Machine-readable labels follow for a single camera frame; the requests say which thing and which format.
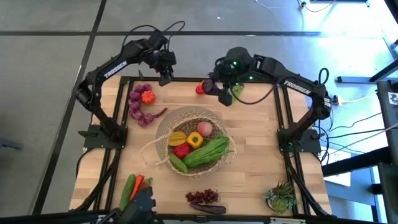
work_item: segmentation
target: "wooden tabletop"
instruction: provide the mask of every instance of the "wooden tabletop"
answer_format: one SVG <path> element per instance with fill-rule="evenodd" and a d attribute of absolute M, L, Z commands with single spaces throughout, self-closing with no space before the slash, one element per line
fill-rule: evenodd
<path fill-rule="evenodd" d="M 119 79 L 120 77 L 115 76 L 103 86 L 101 103 L 108 115 L 113 113 Z M 154 210 L 158 213 L 203 214 L 190 208 L 185 194 L 212 189 L 219 192 L 221 201 L 218 204 L 227 208 L 227 215 L 275 215 L 262 198 L 263 192 L 275 187 L 278 180 L 281 182 L 287 180 L 284 160 L 278 151 L 276 130 L 279 124 L 274 95 L 269 95 L 267 99 L 256 105 L 235 102 L 232 106 L 225 107 L 218 102 L 215 96 L 197 95 L 195 88 L 198 83 L 195 82 L 172 82 L 163 87 L 160 87 L 157 82 L 148 83 L 152 85 L 157 98 L 153 105 L 144 105 L 142 110 L 152 114 L 160 112 L 165 107 L 168 110 L 146 128 L 139 127 L 136 120 L 127 119 L 129 134 L 126 147 L 121 153 L 112 208 L 119 206 L 121 192 L 127 177 L 130 174 L 142 174 L 154 179 L 153 198 L 156 199 L 157 204 Z M 134 86 L 138 84 L 142 85 L 143 82 L 134 82 Z M 272 85 L 248 83 L 241 99 L 255 101 L 264 96 L 270 88 Z M 127 87 L 125 87 L 122 102 L 127 96 L 126 89 Z M 280 90 L 280 97 L 285 127 L 287 127 L 282 90 Z M 308 110 L 304 96 L 289 90 L 289 97 L 294 121 L 298 121 Z M 224 165 L 215 173 L 198 179 L 178 175 L 166 166 L 147 166 L 139 156 L 140 148 L 155 139 L 162 118 L 171 111 L 188 105 L 202 106 L 217 114 L 223 120 L 227 132 L 233 137 L 238 149 L 238 155 L 232 164 Z M 119 122 L 122 112 L 123 107 L 119 113 Z M 70 208 L 79 206 L 97 184 L 103 155 L 104 149 L 94 149 L 82 159 Z M 307 188 L 322 208 L 330 213 L 325 182 L 318 159 L 311 153 L 301 153 L 300 155 Z M 155 146 L 148 148 L 144 156 L 153 162 L 159 160 Z M 104 207 L 107 189 L 106 185 L 100 208 Z M 301 201 L 298 192 L 296 186 L 297 199 Z M 302 206 L 299 205 L 298 210 L 303 213 Z"/>

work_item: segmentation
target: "gray floor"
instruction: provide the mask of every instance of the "gray floor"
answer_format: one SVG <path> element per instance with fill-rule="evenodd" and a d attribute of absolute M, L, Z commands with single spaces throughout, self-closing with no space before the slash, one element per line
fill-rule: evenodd
<path fill-rule="evenodd" d="M 341 2 L 319 13 L 301 13 L 294 0 L 262 3 L 271 8 L 265 9 L 252 0 L 114 0 L 107 2 L 99 30 L 129 30 L 141 24 L 165 29 L 183 19 L 187 22 L 184 30 L 322 31 L 324 37 L 176 36 L 170 45 L 178 60 L 175 74 L 205 77 L 216 58 L 240 45 L 251 54 L 274 57 L 291 71 L 313 80 L 318 78 L 319 69 L 327 67 L 331 75 L 326 84 L 330 95 L 346 100 L 369 95 L 376 86 L 339 85 L 335 83 L 337 76 L 370 77 L 393 61 L 385 40 L 391 42 L 396 35 L 392 30 L 398 29 L 386 16 L 386 7 L 380 1 L 371 2 L 370 8 L 364 3 Z M 3 0 L 0 30 L 91 30 L 99 5 L 100 0 Z M 116 55 L 122 39 L 96 37 L 86 72 Z M 0 217 L 29 213 L 87 41 L 87 36 L 0 36 L 0 136 L 24 145 L 21 151 L 0 150 Z M 155 75 L 143 65 L 132 65 L 119 74 L 136 75 L 138 69 L 144 75 Z M 333 109 L 334 126 L 351 124 L 379 112 L 377 98 Z M 86 129 L 89 120 L 89 114 L 76 104 L 45 213 L 68 210 L 75 164 L 83 144 L 77 131 Z M 328 125 L 329 120 L 322 122 L 322 127 Z M 381 117 L 330 135 L 370 129 L 367 125 L 382 128 Z M 362 137 L 335 142 L 344 145 Z M 370 151 L 384 145 L 385 136 L 379 136 L 351 148 Z M 340 208 L 354 205 L 338 198 L 331 199 L 331 205 L 339 217 L 361 219 Z M 356 211 L 366 213 L 366 209 L 357 207 Z"/>

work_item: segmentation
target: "woven basket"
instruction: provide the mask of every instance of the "woven basket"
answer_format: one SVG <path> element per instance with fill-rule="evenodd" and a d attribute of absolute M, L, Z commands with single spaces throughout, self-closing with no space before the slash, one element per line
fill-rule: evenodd
<path fill-rule="evenodd" d="M 217 134 L 219 131 L 223 133 L 223 136 L 226 136 L 229 138 L 229 146 L 227 147 L 227 150 L 231 150 L 233 152 L 230 152 L 224 156 L 222 156 L 220 159 L 217 161 L 209 162 L 207 164 L 201 164 L 199 166 L 196 166 L 194 168 L 188 169 L 188 173 L 184 174 L 177 170 L 170 162 L 169 160 L 169 154 L 174 152 L 174 147 L 169 146 L 169 136 L 175 132 L 175 131 L 181 131 L 185 135 L 189 136 L 190 133 L 193 131 L 197 131 L 197 125 L 199 122 L 202 121 L 207 121 L 210 122 L 213 125 L 213 132 L 211 133 L 210 136 L 205 137 L 206 140 L 213 140 L 216 138 Z M 156 142 L 160 142 L 161 145 L 161 150 L 160 150 L 160 158 L 164 158 L 163 160 L 155 163 L 148 162 L 144 156 L 142 155 L 143 151 L 145 148 L 150 146 L 151 144 L 154 144 Z M 139 152 L 142 160 L 145 162 L 145 164 L 149 166 L 159 166 L 161 164 L 166 164 L 167 167 L 172 169 L 174 172 L 186 176 L 186 177 L 201 177 L 203 175 L 208 175 L 217 168 L 219 168 L 222 164 L 230 164 L 234 161 L 236 157 L 236 145 L 235 142 L 233 141 L 232 137 L 225 131 L 225 127 L 223 123 L 220 121 L 219 118 L 214 116 L 213 114 L 204 112 L 204 111 L 187 111 L 185 113 L 182 113 L 181 115 L 178 115 L 175 119 L 173 119 L 167 128 L 165 129 L 164 133 L 162 136 L 159 138 L 147 143 L 145 146 L 143 146 Z"/>

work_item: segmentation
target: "purple eggplant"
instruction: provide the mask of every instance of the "purple eggplant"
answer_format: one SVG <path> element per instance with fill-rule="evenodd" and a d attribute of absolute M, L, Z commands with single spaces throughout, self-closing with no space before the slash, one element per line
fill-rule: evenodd
<path fill-rule="evenodd" d="M 191 206 L 196 210 L 203 211 L 213 215 L 224 215 L 226 213 L 226 208 L 224 206 L 198 205 L 196 203 L 190 203 L 189 206 Z"/>

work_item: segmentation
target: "red pepper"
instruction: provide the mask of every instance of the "red pepper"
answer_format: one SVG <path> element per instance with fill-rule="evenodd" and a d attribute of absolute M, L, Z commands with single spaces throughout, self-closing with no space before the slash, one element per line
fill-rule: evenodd
<path fill-rule="evenodd" d="M 202 87 L 203 82 L 204 82 L 204 80 L 197 86 L 197 88 L 195 90 L 199 95 L 205 94 L 205 91 L 203 90 L 203 87 Z"/>
<path fill-rule="evenodd" d="M 183 143 L 179 146 L 177 146 L 174 149 L 174 154 L 177 156 L 179 159 L 183 159 L 186 155 L 188 155 L 191 152 L 189 150 L 189 145 L 187 143 Z"/>

